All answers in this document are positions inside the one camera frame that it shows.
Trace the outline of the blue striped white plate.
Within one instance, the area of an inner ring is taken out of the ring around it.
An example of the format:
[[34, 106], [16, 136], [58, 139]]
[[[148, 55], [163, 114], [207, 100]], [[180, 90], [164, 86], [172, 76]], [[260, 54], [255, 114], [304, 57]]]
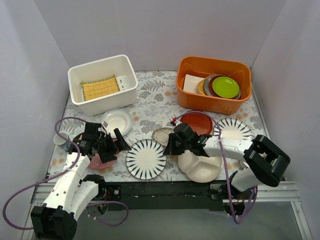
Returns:
[[125, 163], [129, 173], [139, 180], [151, 180], [159, 176], [166, 167], [164, 147], [153, 139], [142, 139], [131, 146]]

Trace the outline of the yellow woven bamboo mat plate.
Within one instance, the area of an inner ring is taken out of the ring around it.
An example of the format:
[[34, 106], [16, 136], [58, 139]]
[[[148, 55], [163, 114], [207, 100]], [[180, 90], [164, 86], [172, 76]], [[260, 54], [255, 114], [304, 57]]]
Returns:
[[94, 100], [120, 91], [116, 75], [92, 82], [81, 81], [80, 85], [84, 101]]

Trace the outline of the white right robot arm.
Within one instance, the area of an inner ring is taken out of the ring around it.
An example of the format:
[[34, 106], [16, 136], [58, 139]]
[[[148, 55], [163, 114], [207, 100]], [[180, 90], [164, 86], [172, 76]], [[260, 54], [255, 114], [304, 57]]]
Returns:
[[178, 156], [189, 151], [196, 156], [221, 157], [246, 162], [248, 168], [228, 177], [227, 195], [237, 199], [257, 185], [277, 187], [291, 159], [275, 143], [258, 134], [252, 140], [223, 139], [210, 134], [198, 135], [186, 123], [177, 125], [169, 134], [165, 156]]

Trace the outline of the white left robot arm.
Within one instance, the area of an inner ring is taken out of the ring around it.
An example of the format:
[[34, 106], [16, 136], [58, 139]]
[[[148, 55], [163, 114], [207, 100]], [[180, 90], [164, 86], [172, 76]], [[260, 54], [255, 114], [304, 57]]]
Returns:
[[72, 240], [77, 231], [77, 221], [88, 206], [98, 205], [105, 210], [114, 203], [110, 200], [111, 190], [102, 176], [89, 174], [82, 177], [94, 156], [108, 162], [116, 160], [121, 151], [131, 149], [118, 128], [113, 132], [115, 139], [104, 124], [86, 122], [80, 139], [65, 139], [70, 147], [63, 171], [42, 205], [34, 206], [30, 214], [38, 239]]

